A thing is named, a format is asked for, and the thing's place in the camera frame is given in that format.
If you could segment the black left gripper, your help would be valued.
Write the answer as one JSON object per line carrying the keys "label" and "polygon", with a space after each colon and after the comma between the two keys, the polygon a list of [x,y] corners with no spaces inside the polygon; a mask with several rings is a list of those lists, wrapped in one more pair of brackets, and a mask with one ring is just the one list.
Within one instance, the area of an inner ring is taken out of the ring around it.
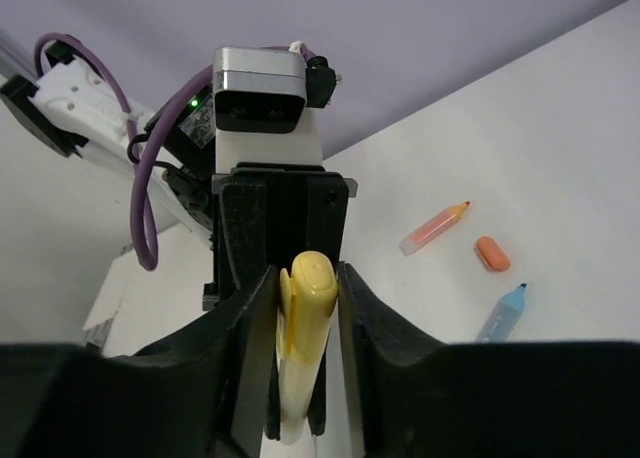
{"label": "black left gripper", "polygon": [[[322,166],[242,163],[212,179],[213,281],[202,308],[236,306],[224,411],[233,438],[280,436],[276,324],[279,272],[304,251],[323,253],[335,271],[347,202],[358,183]],[[313,436],[326,429],[326,345],[307,413]]]}

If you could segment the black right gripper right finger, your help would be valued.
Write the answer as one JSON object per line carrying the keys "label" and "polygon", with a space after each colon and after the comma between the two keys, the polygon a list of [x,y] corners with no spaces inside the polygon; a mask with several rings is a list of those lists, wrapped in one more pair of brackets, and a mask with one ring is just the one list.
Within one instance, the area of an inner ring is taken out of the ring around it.
{"label": "black right gripper right finger", "polygon": [[639,347],[446,344],[338,268],[355,457],[635,457]]}

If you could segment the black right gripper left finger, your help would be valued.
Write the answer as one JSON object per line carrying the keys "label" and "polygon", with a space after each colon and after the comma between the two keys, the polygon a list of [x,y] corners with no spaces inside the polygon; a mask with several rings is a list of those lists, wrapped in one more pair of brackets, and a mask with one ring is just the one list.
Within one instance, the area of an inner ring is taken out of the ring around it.
{"label": "black right gripper left finger", "polygon": [[256,457],[270,398],[276,271],[132,356],[1,349],[5,457]]}

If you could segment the yellow marker cap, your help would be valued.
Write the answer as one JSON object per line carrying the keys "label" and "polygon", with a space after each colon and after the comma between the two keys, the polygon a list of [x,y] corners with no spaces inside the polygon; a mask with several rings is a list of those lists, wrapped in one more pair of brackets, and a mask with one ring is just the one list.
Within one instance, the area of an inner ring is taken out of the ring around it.
{"label": "yellow marker cap", "polygon": [[320,361],[338,297],[331,261],[317,251],[297,255],[279,276],[277,349],[281,358],[304,365]]}

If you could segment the blue highlighter marker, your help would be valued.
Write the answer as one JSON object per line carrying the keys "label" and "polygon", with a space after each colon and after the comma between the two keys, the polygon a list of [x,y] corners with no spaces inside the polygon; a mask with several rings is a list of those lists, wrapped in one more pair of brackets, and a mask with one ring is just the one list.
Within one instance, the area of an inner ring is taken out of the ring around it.
{"label": "blue highlighter marker", "polygon": [[509,338],[524,313],[527,287],[521,283],[497,301],[476,337],[478,343],[505,342]]}

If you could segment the small orange cap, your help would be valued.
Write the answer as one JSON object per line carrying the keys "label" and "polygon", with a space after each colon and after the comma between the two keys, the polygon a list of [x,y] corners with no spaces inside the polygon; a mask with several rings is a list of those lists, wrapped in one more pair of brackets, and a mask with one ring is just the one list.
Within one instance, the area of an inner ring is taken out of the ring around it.
{"label": "small orange cap", "polygon": [[511,268],[510,258],[492,237],[478,238],[474,248],[477,256],[488,270],[505,272]]}

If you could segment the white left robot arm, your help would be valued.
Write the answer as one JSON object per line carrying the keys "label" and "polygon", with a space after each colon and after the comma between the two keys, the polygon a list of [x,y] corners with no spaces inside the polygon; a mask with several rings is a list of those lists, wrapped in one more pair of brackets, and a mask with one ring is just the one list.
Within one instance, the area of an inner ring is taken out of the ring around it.
{"label": "white left robot arm", "polygon": [[339,82],[302,43],[222,47],[160,110],[126,98],[75,39],[50,34],[36,81],[1,98],[59,155],[130,180],[133,250],[92,346],[1,349],[4,449],[257,451],[326,424],[335,268],[356,181],[315,129]]}

